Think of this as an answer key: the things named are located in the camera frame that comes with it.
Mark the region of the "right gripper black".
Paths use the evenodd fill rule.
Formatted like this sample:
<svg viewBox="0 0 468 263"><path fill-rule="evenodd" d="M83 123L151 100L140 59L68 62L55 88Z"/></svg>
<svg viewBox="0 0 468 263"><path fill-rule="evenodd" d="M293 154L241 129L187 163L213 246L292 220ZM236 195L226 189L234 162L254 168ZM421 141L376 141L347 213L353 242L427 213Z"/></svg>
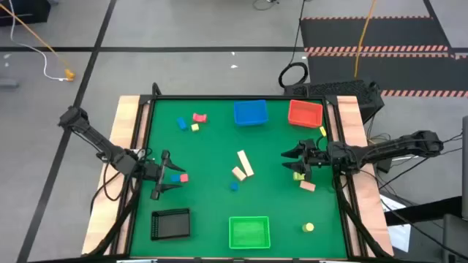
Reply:
<svg viewBox="0 0 468 263"><path fill-rule="evenodd" d="M281 156L297 159L300 156L300 161L285 162L282 165L297 173L303 173L305 180L312 182L312 168L331 165L331 157L325 150L320 150L314 140L300 140L292 149L281 153Z"/></svg>

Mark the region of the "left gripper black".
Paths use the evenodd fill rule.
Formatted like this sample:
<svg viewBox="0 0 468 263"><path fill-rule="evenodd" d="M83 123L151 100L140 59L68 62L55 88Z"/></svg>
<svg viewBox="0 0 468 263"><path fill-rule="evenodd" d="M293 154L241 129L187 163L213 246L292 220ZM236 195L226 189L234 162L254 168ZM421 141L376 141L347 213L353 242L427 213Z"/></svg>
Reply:
<svg viewBox="0 0 468 263"><path fill-rule="evenodd" d="M152 200L158 200L165 191L168 191L170 189L174 188L180 188L180 185L176 184L164 184L162 183L163 177L164 177L164 171L165 167L176 170L179 172L186 172L185 169L182 169L178 166L176 166L170 159L170 152L169 150L163 150L162 151L162 162L160 164L156 164L154 162L148 162L143 165L143 179L144 180L149 180L149 181L154 181L156 183L155 187L153 188L151 192L151 199Z"/></svg>

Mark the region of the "long wooden block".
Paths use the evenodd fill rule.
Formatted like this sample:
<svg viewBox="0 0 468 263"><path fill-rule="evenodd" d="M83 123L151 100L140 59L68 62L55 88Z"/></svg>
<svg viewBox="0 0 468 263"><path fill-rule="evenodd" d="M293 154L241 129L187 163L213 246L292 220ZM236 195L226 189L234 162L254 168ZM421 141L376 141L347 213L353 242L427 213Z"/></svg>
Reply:
<svg viewBox="0 0 468 263"><path fill-rule="evenodd" d="M251 164L249 163L249 160L248 160L248 158L246 156L245 151L240 150L240 151L237 152L237 154L238 154L238 157L239 157L239 159L241 161L241 164L242 164L242 166L244 168L244 172L246 173L246 176L247 177L253 176L254 171L252 169Z"/></svg>

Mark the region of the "red plastic basket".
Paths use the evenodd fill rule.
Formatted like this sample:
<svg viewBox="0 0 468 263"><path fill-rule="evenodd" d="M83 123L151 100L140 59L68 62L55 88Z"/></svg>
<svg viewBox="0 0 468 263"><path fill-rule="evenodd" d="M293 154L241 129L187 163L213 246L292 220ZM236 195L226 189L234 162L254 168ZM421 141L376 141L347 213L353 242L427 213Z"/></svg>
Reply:
<svg viewBox="0 0 468 263"><path fill-rule="evenodd" d="M321 104L292 99L287 119L291 125L318 128L322 125L322 114Z"/></svg>

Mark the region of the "black plastic basket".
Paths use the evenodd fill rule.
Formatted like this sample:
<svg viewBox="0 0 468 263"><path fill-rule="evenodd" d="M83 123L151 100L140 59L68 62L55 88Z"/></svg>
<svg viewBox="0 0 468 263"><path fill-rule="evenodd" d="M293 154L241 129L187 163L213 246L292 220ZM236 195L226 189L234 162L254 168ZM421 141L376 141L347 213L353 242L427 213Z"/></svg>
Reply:
<svg viewBox="0 0 468 263"><path fill-rule="evenodd" d="M151 214L151 240L189 237L190 209L157 210Z"/></svg>

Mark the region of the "blue plastic basket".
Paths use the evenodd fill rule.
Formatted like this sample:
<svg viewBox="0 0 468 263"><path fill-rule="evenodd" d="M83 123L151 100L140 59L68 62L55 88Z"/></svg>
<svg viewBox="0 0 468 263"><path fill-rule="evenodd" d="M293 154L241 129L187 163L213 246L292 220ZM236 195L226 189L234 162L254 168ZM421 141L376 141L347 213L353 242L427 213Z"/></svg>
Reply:
<svg viewBox="0 0 468 263"><path fill-rule="evenodd" d="M234 103L234 120L238 126L255 126L268 121L266 100L249 100Z"/></svg>

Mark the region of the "wooden table side board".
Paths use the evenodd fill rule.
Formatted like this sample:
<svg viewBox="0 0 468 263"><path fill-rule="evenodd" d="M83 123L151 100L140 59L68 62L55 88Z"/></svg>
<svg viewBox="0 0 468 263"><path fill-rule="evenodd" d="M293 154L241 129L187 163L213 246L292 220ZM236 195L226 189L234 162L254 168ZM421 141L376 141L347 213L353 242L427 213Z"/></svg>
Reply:
<svg viewBox="0 0 468 263"><path fill-rule="evenodd" d="M137 120L139 96L121 96L110 133L110 141L122 148L130 148ZM103 191L94 200L90 215L82 254L88 254L95 249L105 237L116 220L119 201L110 201Z"/></svg>
<svg viewBox="0 0 468 263"><path fill-rule="evenodd" d="M366 146L367 139L358 100L354 96L339 96L337 102L344 141L348 145ZM352 179L363 225L382 249L388 254L393 255L393 247L388 233L373 166L370 164L364 165L358 174L352 176Z"/></svg>

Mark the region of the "black mesh computer case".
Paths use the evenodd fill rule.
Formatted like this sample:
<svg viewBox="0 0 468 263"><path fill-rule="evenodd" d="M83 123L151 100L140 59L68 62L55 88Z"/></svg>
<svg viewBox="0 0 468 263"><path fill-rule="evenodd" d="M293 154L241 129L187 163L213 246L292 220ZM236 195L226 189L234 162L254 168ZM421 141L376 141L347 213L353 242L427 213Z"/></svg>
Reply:
<svg viewBox="0 0 468 263"><path fill-rule="evenodd" d="M284 88L284 95L304 98L324 96L333 101L335 101L334 97L337 96L355 96L358 101L363 123L369 121L385 106L380 95L380 87L375 82L366 82L365 80L321 83L316 85L312 85L311 83L288 85Z"/></svg>

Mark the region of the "green plastic basket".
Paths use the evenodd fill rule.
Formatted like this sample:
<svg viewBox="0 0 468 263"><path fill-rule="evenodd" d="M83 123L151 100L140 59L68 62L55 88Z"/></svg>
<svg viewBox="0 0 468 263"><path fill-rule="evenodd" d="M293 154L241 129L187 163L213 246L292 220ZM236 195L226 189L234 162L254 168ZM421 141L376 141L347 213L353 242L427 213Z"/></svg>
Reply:
<svg viewBox="0 0 468 263"><path fill-rule="evenodd" d="M267 249L271 247L269 217L229 217L229 248L233 250Z"/></svg>

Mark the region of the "white paper sheet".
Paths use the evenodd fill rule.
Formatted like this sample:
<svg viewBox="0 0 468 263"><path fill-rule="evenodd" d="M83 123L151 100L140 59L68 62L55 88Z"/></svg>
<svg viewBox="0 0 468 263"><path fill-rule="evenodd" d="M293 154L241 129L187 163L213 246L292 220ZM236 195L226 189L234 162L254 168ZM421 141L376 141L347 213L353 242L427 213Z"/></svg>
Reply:
<svg viewBox="0 0 468 263"><path fill-rule="evenodd" d="M406 206L396 202L388 197L380 195L382 208L385 212L390 210L398 210ZM394 248L400 251L408 252L410 246L410 232L411 226L409 224L390 226L388 225L388 232L390 235L390 242Z"/></svg>

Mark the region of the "black hazard-striped floor mat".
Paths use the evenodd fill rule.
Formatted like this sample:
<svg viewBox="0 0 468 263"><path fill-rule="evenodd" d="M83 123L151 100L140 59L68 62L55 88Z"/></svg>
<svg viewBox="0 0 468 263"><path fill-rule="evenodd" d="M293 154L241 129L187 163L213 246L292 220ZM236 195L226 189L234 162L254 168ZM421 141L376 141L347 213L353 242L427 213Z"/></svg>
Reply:
<svg viewBox="0 0 468 263"><path fill-rule="evenodd" d="M443 54L310 56L312 83L375 82L383 96L438 96L468 99L468 57Z"/></svg>
<svg viewBox="0 0 468 263"><path fill-rule="evenodd" d="M443 54L454 57L429 16L304 18L303 46L310 56Z"/></svg>

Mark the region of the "grey upright panel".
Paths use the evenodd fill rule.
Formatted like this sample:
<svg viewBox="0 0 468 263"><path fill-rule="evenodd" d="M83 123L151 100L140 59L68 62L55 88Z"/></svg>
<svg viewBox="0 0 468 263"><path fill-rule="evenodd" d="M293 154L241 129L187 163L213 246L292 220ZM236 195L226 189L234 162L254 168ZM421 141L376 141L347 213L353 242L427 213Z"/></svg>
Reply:
<svg viewBox="0 0 468 263"><path fill-rule="evenodd" d="M468 220L468 115L462 119L462 195L461 214Z"/></svg>

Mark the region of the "dark grey cabinet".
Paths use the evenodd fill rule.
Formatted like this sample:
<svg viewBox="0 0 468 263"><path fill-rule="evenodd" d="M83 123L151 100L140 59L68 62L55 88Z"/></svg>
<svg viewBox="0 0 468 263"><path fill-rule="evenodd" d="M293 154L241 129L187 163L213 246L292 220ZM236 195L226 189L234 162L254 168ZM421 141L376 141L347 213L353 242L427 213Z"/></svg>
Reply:
<svg viewBox="0 0 468 263"><path fill-rule="evenodd" d="M468 221L446 214L443 218L443 226L442 244L464 256L460 257L443 249L443 263L468 263Z"/></svg>

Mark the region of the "black box on floor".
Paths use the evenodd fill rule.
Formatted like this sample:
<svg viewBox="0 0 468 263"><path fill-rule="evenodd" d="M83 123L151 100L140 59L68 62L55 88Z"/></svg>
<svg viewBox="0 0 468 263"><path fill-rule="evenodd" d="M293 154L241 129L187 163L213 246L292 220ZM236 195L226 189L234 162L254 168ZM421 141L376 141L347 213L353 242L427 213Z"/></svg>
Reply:
<svg viewBox="0 0 468 263"><path fill-rule="evenodd" d="M14 9L14 13L26 24L44 23L48 20L51 5L48 0L0 0L8 10Z"/></svg>

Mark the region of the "black table frame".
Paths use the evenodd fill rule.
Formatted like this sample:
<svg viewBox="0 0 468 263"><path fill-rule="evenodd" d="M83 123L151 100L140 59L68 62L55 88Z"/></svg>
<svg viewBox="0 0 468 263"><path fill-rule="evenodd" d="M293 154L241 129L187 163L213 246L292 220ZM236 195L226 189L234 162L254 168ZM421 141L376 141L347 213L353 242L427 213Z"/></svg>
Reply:
<svg viewBox="0 0 468 263"><path fill-rule="evenodd" d="M182 188L150 198L152 184L145 182L137 212L124 223L117 251L132 258L252 259L294 258L345 259L371 256L370 247L353 223L339 209L331 186L331 171L323 167L314 176L315 192L294 184L292 172L282 166L281 152L297 141L314 137L313 129L291 126L286 121L289 100L267 96L269 122L263 126L235 125L233 105L237 96L162 95L150 117L138 117L132 143L149 147L154 156L168 149L172 158L187 170L189 182ZM206 123L192 131L193 113L206 114ZM182 117L187 130L181 130ZM240 181L232 173L244 168L237 152L244 150L254 171ZM230 184L239 184L237 191ZM187 207L191 211L191 234L187 238L152 241L151 213ZM228 245L231 216L267 216L271 247L233 250ZM305 223L314 224L304 232Z"/></svg>

